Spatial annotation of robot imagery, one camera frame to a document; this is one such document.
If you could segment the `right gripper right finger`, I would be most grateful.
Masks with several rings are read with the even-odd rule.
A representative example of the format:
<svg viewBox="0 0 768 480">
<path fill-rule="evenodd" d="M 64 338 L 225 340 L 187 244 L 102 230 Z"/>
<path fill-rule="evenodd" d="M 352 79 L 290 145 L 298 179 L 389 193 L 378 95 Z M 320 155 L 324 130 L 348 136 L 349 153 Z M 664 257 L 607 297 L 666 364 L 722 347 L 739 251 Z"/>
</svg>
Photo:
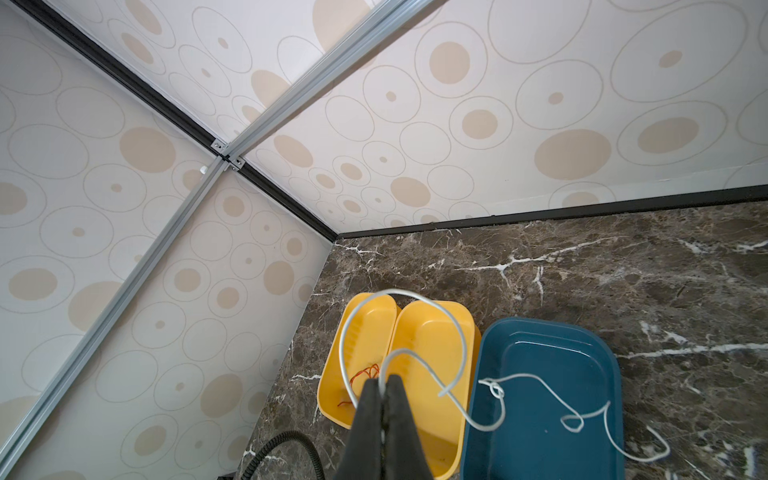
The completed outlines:
<svg viewBox="0 0 768 480">
<path fill-rule="evenodd" d="M 391 375 L 383 400 L 383 478 L 432 480 L 404 383 Z"/>
</svg>

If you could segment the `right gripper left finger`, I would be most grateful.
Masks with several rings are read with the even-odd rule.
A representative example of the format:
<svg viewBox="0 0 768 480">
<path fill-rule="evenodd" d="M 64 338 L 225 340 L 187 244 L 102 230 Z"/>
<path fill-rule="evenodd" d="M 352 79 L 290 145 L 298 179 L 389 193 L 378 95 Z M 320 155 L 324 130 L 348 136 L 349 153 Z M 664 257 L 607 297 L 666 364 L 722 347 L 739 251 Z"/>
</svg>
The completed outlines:
<svg viewBox="0 0 768 480">
<path fill-rule="evenodd" d="M 383 413 L 378 381 L 369 379 L 363 385 L 348 443 L 335 479 L 383 478 Z"/>
</svg>

